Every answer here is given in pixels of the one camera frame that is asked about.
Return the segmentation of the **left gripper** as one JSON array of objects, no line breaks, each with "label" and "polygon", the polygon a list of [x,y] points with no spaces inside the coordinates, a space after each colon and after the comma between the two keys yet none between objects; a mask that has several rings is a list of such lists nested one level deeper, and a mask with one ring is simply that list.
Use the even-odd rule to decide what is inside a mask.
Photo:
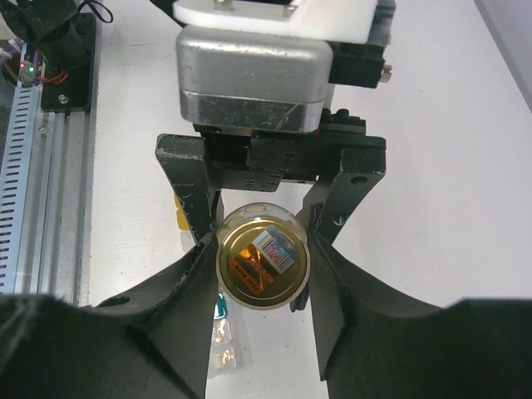
[{"label": "left gripper", "polygon": [[312,183],[298,221],[330,244],[387,171],[387,142],[365,136],[346,109],[325,110],[310,133],[194,125],[199,136],[161,134],[155,157],[195,242],[223,219],[221,188],[274,192],[284,181]]}]

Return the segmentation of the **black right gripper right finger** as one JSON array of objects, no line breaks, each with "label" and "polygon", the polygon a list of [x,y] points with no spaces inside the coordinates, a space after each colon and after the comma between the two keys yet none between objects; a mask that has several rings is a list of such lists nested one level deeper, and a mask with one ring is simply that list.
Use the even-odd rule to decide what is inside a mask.
[{"label": "black right gripper right finger", "polygon": [[528,398],[531,303],[424,303],[309,240],[319,375],[331,398]]}]

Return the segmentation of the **weekly pill organizer strip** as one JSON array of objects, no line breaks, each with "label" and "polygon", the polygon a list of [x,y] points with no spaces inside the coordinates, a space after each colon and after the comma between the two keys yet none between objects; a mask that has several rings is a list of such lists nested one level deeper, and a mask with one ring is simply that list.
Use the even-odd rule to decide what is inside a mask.
[{"label": "weekly pill organizer strip", "polygon": [[[174,197],[176,207],[176,223],[180,230],[181,246],[188,252],[195,246],[195,238],[191,227],[182,210],[177,195]],[[243,346],[239,341],[239,329],[236,316],[233,314],[233,304],[229,297],[218,286],[209,352],[208,379],[224,374],[232,374],[245,364]]]}]

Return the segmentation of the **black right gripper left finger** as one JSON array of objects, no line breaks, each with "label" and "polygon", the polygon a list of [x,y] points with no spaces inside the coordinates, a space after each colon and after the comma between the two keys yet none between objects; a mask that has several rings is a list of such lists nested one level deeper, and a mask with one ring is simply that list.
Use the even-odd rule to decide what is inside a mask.
[{"label": "black right gripper left finger", "polygon": [[1,298],[4,398],[201,398],[217,241],[96,307],[49,295]]}]

